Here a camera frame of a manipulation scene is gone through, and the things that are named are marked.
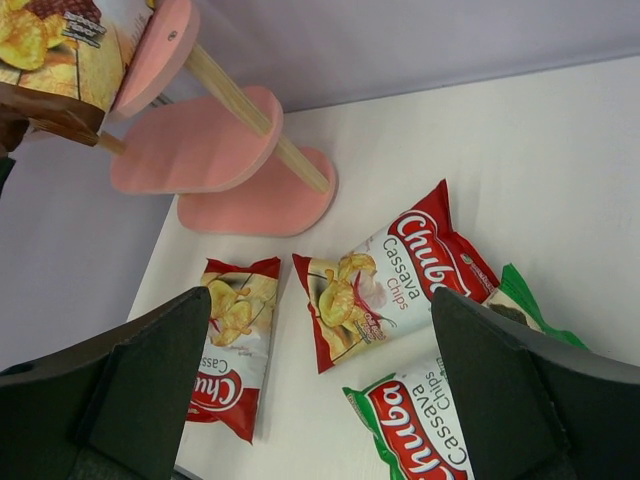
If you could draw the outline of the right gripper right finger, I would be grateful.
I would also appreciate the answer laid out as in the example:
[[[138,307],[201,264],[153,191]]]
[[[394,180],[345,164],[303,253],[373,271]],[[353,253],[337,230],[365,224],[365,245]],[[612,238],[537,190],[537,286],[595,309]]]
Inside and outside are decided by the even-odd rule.
[[[638,367],[447,288],[432,317],[476,478],[638,478]]]

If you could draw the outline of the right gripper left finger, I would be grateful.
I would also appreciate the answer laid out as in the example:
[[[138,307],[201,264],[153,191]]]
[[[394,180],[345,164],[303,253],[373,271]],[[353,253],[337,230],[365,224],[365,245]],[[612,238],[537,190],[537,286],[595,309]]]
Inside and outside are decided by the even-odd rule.
[[[147,314],[1,373],[4,479],[168,479],[211,300],[192,288]]]

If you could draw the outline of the red Chuba chips bag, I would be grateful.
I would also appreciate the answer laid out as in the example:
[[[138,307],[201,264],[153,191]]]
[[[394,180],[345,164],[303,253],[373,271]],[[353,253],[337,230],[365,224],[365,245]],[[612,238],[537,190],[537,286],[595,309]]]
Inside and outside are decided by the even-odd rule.
[[[208,330],[187,419],[221,422],[239,438],[254,437],[271,351],[281,260],[248,267],[209,259],[201,285],[211,297]]]
[[[484,302],[499,280],[453,227],[445,180],[338,260],[295,254],[318,373],[432,322],[437,289]]]

